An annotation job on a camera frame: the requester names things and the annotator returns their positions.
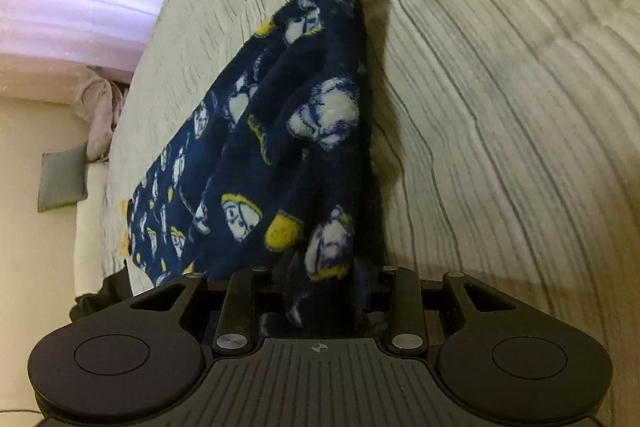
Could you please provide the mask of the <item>navy patterned fleece garment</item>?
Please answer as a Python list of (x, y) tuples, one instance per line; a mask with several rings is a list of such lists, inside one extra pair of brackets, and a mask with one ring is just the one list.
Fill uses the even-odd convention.
[(264, 268), (282, 301), (269, 335), (366, 324), (382, 239), (361, 0), (291, 0), (221, 72), (127, 208), (146, 283)]

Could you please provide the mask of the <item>dark item beside bed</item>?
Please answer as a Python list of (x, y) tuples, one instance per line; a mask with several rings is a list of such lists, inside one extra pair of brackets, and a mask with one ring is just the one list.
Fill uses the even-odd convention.
[(96, 293), (89, 293), (75, 298), (75, 304), (70, 309), (70, 321), (72, 323), (105, 310), (111, 306), (122, 303), (132, 297), (129, 282), (128, 267), (125, 265), (102, 282), (101, 288)]

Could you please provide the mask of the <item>grey pillow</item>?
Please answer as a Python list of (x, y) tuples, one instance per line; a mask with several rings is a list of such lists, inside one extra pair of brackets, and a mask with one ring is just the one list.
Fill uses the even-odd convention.
[(45, 153), (41, 159), (37, 210), (75, 205), (88, 195), (87, 143), (62, 152)]

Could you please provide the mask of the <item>pink tied curtain fabric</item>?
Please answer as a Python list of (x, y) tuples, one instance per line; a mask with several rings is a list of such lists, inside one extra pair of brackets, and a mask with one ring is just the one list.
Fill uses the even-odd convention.
[(76, 78), (72, 109), (88, 126), (87, 160), (105, 160), (124, 109), (128, 86), (104, 77), (98, 68), (87, 66), (78, 70)]

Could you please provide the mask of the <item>white ribbed bedspread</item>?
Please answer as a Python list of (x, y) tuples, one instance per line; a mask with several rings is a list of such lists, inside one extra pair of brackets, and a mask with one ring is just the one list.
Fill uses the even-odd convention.
[[(125, 205), (250, 33), (288, 0), (165, 0), (134, 74), (76, 291), (122, 269)], [(639, 421), (639, 0), (364, 0), (387, 250), (596, 337), (606, 425)]]

